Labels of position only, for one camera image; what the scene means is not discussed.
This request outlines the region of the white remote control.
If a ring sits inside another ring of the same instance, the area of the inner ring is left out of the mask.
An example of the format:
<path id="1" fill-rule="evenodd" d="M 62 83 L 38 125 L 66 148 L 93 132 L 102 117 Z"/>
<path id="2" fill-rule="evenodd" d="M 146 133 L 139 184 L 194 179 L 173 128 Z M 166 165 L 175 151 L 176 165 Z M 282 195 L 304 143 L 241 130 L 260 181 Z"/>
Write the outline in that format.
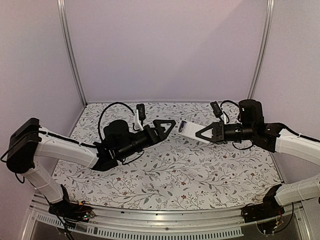
<path id="1" fill-rule="evenodd" d="M 186 122 L 184 127 L 180 127 L 180 124 L 182 121 Z M 179 135 L 196 140 L 196 141 L 199 141 L 201 143 L 210 144 L 210 142 L 204 141 L 204 140 L 196 137 L 196 132 L 201 127 L 204 127 L 203 125 L 199 125 L 199 124 L 196 124 L 196 123 L 193 123 L 190 121 L 186 121 L 186 120 L 182 120 L 182 121 L 179 123 L 178 130 L 177 130 L 177 133 Z"/>

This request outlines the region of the dark purple battery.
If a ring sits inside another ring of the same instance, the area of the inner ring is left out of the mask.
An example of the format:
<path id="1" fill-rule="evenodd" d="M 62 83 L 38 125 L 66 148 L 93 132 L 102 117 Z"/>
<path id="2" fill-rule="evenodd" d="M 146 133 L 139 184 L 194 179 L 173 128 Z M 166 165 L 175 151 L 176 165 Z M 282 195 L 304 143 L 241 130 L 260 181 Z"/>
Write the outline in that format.
<path id="1" fill-rule="evenodd" d="M 180 123 L 180 127 L 183 128 L 183 127 L 186 125 L 186 123 L 187 123 L 186 121 L 182 121 L 182 122 Z"/>

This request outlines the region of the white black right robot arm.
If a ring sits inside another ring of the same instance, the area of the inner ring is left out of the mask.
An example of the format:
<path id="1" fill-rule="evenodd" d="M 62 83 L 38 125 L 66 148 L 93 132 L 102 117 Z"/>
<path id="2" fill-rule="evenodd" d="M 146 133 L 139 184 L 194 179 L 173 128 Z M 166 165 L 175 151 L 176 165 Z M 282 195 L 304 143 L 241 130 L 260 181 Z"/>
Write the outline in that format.
<path id="1" fill-rule="evenodd" d="M 262 104 L 253 99 L 238 103 L 239 123 L 225 124 L 223 121 L 200 129 L 197 138 L 213 144 L 242 142 L 249 140 L 254 146 L 271 153 L 286 154 L 319 165 L 320 141 L 290 129 L 283 123 L 266 123 Z M 262 218 L 269 218 L 279 206 L 318 198 L 320 196 L 320 176 L 314 175 L 290 184 L 272 187 L 259 206 Z"/>

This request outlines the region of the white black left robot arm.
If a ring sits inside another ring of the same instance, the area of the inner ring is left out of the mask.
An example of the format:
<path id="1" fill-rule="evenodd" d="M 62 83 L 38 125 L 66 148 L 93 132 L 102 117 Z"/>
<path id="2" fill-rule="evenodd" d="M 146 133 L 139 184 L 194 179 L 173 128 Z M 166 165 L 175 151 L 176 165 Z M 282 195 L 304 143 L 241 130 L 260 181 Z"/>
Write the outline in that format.
<path id="1" fill-rule="evenodd" d="M 51 132 L 32 117 L 11 135 L 8 149 L 0 160 L 12 173 L 28 180 L 63 217 L 70 217 L 75 210 L 68 201 L 68 193 L 35 157 L 55 158 L 106 172 L 119 164 L 128 165 L 130 156 L 143 155 L 146 148 L 166 140 L 176 125 L 173 119 L 155 119 L 153 126 L 142 125 L 146 118 L 142 103 L 132 114 L 133 131 L 125 120 L 114 120 L 104 128 L 97 128 L 99 141 L 92 144 Z"/>

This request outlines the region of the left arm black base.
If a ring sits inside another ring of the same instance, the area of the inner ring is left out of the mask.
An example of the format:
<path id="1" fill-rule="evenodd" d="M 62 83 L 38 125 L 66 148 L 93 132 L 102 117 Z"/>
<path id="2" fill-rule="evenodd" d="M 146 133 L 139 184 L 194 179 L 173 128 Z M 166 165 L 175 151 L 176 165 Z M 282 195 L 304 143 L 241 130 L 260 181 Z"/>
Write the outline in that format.
<path id="1" fill-rule="evenodd" d="M 62 200 L 56 203 L 49 201 L 49 213 L 58 217 L 62 217 L 71 222 L 88 222 L 95 216 L 93 208 L 86 205 L 86 201 L 72 202 L 70 201 L 67 189 L 61 184 Z"/>

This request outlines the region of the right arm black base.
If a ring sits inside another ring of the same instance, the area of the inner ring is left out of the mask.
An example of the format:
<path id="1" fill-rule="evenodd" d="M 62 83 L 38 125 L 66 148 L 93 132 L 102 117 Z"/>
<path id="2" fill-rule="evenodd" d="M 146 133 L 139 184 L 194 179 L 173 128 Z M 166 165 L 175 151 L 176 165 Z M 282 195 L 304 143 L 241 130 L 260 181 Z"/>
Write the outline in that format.
<path id="1" fill-rule="evenodd" d="M 284 207 L 275 199 L 281 184 L 271 187 L 262 199 L 262 203 L 249 203 L 241 209 L 241 216 L 245 223 L 258 222 L 257 229 L 264 235 L 274 234 L 281 223 Z"/>

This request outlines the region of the floral patterned table mat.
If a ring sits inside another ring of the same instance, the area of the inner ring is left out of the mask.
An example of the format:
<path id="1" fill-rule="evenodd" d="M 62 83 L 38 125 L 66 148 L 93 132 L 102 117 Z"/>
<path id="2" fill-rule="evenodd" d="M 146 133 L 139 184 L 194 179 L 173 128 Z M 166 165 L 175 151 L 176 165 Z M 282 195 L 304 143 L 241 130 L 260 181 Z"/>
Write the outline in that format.
<path id="1" fill-rule="evenodd" d="M 270 154 L 249 141 L 205 144 L 176 130 L 129 165 L 98 172 L 60 160 L 52 176 L 72 201 L 160 211 L 258 204 L 282 181 Z"/>

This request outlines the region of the right aluminium frame post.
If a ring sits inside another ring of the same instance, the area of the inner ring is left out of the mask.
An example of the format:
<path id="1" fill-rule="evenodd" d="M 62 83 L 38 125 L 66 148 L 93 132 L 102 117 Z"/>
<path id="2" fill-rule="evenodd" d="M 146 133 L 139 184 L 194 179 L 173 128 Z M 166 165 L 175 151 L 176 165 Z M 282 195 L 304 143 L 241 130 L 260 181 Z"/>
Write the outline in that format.
<path id="1" fill-rule="evenodd" d="M 255 63 L 251 83 L 250 83 L 248 94 L 247 94 L 248 99 L 254 98 L 254 95 L 255 95 L 255 92 L 256 92 L 256 89 L 258 86 L 259 77 L 260 77 L 261 70 L 263 67 L 264 58 L 265 58 L 267 46 L 268 46 L 268 40 L 269 40 L 269 36 L 270 36 L 270 31 L 271 31 L 271 27 L 272 27 L 274 7 L 275 7 L 275 1 L 268 0 L 267 5 L 266 5 L 266 13 L 265 13 L 265 19 L 264 19 L 260 47 L 259 47 L 257 60 Z"/>

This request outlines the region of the aluminium frame post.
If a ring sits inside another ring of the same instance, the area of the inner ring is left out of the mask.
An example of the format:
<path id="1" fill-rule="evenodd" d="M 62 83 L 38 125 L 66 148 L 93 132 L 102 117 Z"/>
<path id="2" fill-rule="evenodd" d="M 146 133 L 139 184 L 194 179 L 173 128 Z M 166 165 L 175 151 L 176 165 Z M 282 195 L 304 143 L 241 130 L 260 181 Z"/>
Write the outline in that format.
<path id="1" fill-rule="evenodd" d="M 71 34 L 69 30 L 69 25 L 68 25 L 66 3 L 64 0 L 57 0 L 56 2 L 57 2 L 58 15 L 59 15 L 59 20 L 60 20 L 60 25 L 62 30 L 62 36 L 63 36 L 65 48 L 66 48 L 66 54 L 69 61 L 72 77 L 75 83 L 75 87 L 76 87 L 80 102 L 85 107 L 88 105 L 88 102 L 86 99 L 83 84 L 81 82 L 77 61 L 74 54 Z"/>
<path id="2" fill-rule="evenodd" d="M 265 58 L 267 46 L 268 46 L 268 40 L 269 40 L 269 36 L 270 36 L 270 31 L 271 31 L 271 27 L 272 27 L 274 7 L 275 7 L 275 1 L 268 0 L 267 5 L 266 5 L 266 13 L 265 13 L 265 19 L 264 19 L 260 47 L 259 47 L 257 60 L 255 63 L 251 83 L 250 83 L 248 94 L 247 94 L 248 99 L 254 98 L 254 95 L 255 95 L 255 92 L 256 92 L 256 89 L 258 86 L 259 77 L 260 77 L 261 70 L 263 67 L 264 58 Z"/>

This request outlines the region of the aluminium front rail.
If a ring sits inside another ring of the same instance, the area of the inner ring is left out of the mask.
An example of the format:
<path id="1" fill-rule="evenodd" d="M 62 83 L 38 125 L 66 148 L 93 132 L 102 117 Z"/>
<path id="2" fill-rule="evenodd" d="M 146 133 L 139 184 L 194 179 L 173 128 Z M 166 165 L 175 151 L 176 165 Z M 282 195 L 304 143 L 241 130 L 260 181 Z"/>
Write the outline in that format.
<path id="1" fill-rule="evenodd" d="M 94 206 L 87 222 L 66 224 L 48 211 L 41 194 L 29 206 L 24 240 L 310 240 L 301 203 L 287 205 L 275 232 L 276 218 L 245 222 L 241 207 L 205 210 L 137 210 Z"/>

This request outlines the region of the left aluminium frame post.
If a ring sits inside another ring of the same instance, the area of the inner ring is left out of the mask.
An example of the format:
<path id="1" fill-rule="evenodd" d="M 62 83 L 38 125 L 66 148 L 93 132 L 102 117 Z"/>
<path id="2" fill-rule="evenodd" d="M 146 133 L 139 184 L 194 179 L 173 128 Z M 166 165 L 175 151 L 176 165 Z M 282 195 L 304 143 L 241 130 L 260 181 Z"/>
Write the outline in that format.
<path id="1" fill-rule="evenodd" d="M 74 54 L 71 34 L 69 30 L 69 25 L 68 25 L 66 3 L 64 0 L 57 0 L 56 2 L 57 2 L 58 15 L 59 15 L 59 20 L 60 20 L 60 25 L 62 30 L 62 36 L 63 36 L 65 48 L 66 48 L 66 54 L 69 61 L 72 77 L 75 83 L 75 87 L 76 87 L 80 102 L 85 107 L 88 105 L 88 102 L 86 99 L 83 84 L 81 82 L 77 61 Z"/>

